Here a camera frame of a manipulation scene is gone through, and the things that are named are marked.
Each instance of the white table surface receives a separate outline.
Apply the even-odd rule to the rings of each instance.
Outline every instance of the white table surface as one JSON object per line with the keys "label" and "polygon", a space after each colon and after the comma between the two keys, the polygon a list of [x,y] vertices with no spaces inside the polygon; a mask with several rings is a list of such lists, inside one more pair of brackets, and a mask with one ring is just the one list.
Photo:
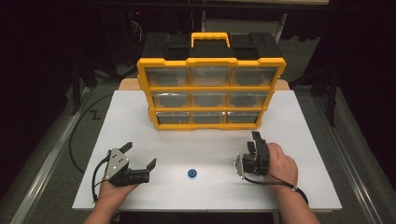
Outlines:
{"label": "white table surface", "polygon": [[[257,131],[267,142],[279,143],[285,154],[296,160],[298,187],[312,209],[342,208],[293,91],[276,91]],[[129,167],[144,169],[154,158],[157,166],[150,173],[149,183],[134,190],[120,210],[275,211],[278,205],[267,187],[241,180],[235,172],[236,154],[248,153],[247,141],[253,141],[250,130],[157,131],[149,121],[142,91],[115,91],[73,208],[93,209],[94,168],[109,149],[133,142],[133,148],[125,153],[131,160]],[[195,178],[188,177],[191,168],[197,171]],[[104,169],[103,165],[96,182],[103,177]]]}

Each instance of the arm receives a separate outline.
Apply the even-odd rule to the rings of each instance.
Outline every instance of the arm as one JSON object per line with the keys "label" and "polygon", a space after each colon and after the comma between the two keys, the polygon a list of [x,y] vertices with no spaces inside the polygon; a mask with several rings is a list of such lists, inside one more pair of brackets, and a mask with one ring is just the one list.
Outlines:
{"label": "arm", "polygon": [[[270,169],[268,173],[292,185],[297,185],[298,169],[294,159],[286,156],[280,145],[276,143],[268,144],[268,150],[270,153]],[[267,175],[265,180],[277,181],[270,175]],[[285,223],[319,223],[317,217],[299,193],[280,185],[271,185],[270,188],[276,196],[280,214],[284,218]]]}
{"label": "arm", "polygon": [[137,188],[137,186],[114,187],[107,181],[103,182],[100,186],[98,201],[90,215],[85,219],[84,224],[110,223],[117,209],[125,201],[128,194]]}

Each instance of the small blue object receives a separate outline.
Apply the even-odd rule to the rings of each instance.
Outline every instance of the small blue object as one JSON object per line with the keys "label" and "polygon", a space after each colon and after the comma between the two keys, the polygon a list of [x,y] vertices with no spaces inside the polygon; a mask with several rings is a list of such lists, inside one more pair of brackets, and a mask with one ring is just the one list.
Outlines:
{"label": "small blue object", "polygon": [[189,170],[189,177],[193,178],[197,176],[197,172],[194,169]]}

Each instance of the plastic drawer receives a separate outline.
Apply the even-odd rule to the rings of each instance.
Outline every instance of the plastic drawer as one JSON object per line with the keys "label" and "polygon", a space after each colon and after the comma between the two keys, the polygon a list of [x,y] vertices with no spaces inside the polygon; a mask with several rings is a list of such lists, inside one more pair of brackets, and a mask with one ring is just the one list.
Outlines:
{"label": "plastic drawer", "polygon": [[233,73],[233,85],[268,86],[275,72],[274,67],[236,67]]}
{"label": "plastic drawer", "polygon": [[187,86],[189,69],[186,67],[148,67],[146,68],[150,86]]}
{"label": "plastic drawer", "polygon": [[192,91],[192,106],[226,106],[227,91]]}
{"label": "plastic drawer", "polygon": [[228,66],[196,66],[191,69],[192,86],[228,86],[232,68]]}
{"label": "plastic drawer", "polygon": [[192,122],[196,124],[222,123],[225,112],[191,112]]}
{"label": "plastic drawer", "polygon": [[152,93],[152,99],[156,107],[187,107],[189,106],[189,93],[187,91]]}
{"label": "plastic drawer", "polygon": [[238,111],[238,112],[227,112],[226,122],[227,123],[255,123],[259,117],[260,112],[256,111]]}
{"label": "plastic drawer", "polygon": [[188,124],[190,123],[189,112],[157,112],[160,124]]}
{"label": "plastic drawer", "polygon": [[262,107],[267,91],[231,91],[229,107]]}

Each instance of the yellow storage organizer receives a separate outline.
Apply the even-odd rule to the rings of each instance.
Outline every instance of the yellow storage organizer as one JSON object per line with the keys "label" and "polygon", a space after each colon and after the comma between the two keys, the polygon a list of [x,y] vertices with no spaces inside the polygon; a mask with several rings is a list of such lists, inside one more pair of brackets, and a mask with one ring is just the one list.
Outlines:
{"label": "yellow storage organizer", "polygon": [[256,129],[285,66],[267,33],[150,33],[137,78],[158,130]]}

